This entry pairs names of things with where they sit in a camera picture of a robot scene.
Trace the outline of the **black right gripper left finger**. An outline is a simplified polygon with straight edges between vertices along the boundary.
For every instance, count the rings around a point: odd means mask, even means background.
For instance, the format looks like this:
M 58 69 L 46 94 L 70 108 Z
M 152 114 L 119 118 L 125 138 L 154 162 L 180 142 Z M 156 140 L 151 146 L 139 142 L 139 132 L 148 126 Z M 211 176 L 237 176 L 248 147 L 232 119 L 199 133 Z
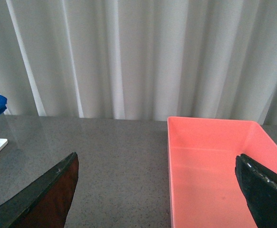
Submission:
M 78 171 L 78 156 L 73 152 L 0 205 L 0 228 L 64 227 Z

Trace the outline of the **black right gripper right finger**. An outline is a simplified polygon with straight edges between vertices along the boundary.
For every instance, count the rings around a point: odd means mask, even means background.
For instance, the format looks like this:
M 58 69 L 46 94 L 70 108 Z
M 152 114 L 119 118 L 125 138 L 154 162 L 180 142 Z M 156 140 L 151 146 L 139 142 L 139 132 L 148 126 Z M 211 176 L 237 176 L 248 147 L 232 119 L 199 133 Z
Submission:
M 277 228 L 277 174 L 251 157 L 236 157 L 235 175 L 258 228 Z

